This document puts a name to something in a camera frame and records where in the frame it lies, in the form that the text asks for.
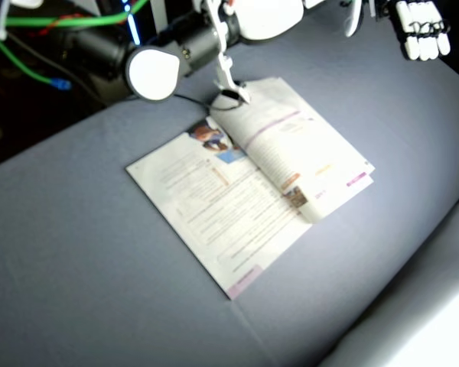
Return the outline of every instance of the white round cap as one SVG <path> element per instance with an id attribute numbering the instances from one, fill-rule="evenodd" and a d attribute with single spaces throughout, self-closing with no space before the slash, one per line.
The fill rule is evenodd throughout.
<path id="1" fill-rule="evenodd" d="M 126 77 L 133 92 L 151 101 L 161 101 L 175 91 L 180 63 L 175 55 L 144 48 L 131 56 Z"/>

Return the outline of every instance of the book page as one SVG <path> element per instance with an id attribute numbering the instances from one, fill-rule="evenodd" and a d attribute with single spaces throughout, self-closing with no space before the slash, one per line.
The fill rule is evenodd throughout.
<path id="1" fill-rule="evenodd" d="M 249 82 L 246 89 L 249 105 L 211 115 L 310 222 L 373 182 L 373 165 L 284 80 Z M 214 105 L 235 103 L 220 96 Z"/>
<path id="2" fill-rule="evenodd" d="M 230 299 L 310 228 L 211 117 L 127 171 Z"/>

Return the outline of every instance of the photo of person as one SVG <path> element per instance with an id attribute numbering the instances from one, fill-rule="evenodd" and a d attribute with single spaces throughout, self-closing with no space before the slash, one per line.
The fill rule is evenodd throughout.
<path id="1" fill-rule="evenodd" d="M 306 199 L 306 196 L 304 196 L 299 186 L 296 186 L 291 191 L 288 191 L 284 194 L 284 196 L 290 199 L 295 208 L 303 206 L 308 202 L 308 199 Z"/>
<path id="2" fill-rule="evenodd" d="M 187 130 L 191 138 L 202 142 L 202 146 L 210 151 L 225 151 L 228 145 L 223 142 L 226 136 L 218 129 L 209 126 L 207 120 L 198 122 Z"/>
<path id="3" fill-rule="evenodd" d="M 246 157 L 238 146 L 234 145 L 231 138 L 226 135 L 217 125 L 204 119 L 190 127 L 186 133 L 202 143 L 208 151 L 212 151 L 223 162 L 228 164 Z"/>

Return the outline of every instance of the blue light strip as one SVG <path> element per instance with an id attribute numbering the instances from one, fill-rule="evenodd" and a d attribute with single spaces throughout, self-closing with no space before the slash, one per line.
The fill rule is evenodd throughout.
<path id="1" fill-rule="evenodd" d="M 131 11 L 131 5 L 128 4 L 128 0 L 121 0 L 124 4 L 124 11 L 127 13 Z M 138 28 L 136 27 L 135 17 L 132 16 L 131 13 L 128 14 L 128 24 L 129 30 L 131 31 L 132 41 L 135 43 L 136 46 L 141 44 L 141 40 L 139 39 Z"/>

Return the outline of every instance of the gray table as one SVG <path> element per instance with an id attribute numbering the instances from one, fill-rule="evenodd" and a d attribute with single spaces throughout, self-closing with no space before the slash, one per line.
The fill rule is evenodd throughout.
<path id="1" fill-rule="evenodd" d="M 234 48 L 234 75 L 283 76 L 376 183 L 231 302 L 124 171 L 204 111 L 119 103 L 0 166 L 0 366 L 322 357 L 459 197 L 459 76 L 403 60 L 388 21 L 346 39 L 340 12 L 326 4 L 276 41 Z M 209 100 L 213 76 L 180 92 Z"/>

